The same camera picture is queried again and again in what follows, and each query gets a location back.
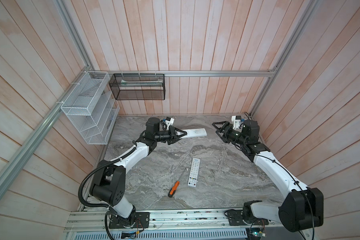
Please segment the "orange handled screwdriver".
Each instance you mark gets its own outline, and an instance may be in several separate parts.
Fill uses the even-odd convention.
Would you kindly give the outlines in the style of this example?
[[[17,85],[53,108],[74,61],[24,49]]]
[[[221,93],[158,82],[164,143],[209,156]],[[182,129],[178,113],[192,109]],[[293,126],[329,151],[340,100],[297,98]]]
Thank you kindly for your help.
[[[179,179],[175,182],[175,184],[172,186],[172,188],[170,189],[169,193],[168,193],[168,197],[172,198],[174,196],[174,194],[176,193],[176,190],[178,188],[178,186],[180,185],[180,180],[182,178],[182,176],[184,175],[184,173],[187,171],[187,168],[185,168],[182,172],[182,174],[180,175]]]

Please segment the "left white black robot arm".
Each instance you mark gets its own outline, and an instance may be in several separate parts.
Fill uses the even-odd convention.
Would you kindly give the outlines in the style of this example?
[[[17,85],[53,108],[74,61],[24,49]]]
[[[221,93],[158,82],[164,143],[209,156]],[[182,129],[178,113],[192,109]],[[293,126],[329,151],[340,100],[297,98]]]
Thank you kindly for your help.
[[[124,196],[127,173],[151,154],[158,143],[171,145],[187,135],[187,131],[174,127],[167,120],[149,118],[146,129],[129,150],[111,161],[99,162],[96,169],[87,176],[93,177],[90,195],[101,203],[90,204],[84,201],[82,204],[91,208],[104,207],[118,217],[129,218],[136,209]]]

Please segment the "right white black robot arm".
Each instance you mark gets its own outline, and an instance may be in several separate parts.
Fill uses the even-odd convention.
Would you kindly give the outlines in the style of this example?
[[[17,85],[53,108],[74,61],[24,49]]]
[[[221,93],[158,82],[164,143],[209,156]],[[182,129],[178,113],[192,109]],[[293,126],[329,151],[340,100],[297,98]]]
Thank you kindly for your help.
[[[228,121],[215,122],[212,125],[221,140],[233,144],[263,170],[284,197],[280,206],[262,201],[244,203],[242,216],[246,224],[268,220],[281,223],[290,232],[323,225],[323,193],[298,180],[277,160],[271,150],[260,142],[260,127],[256,121],[244,120],[239,129]]]

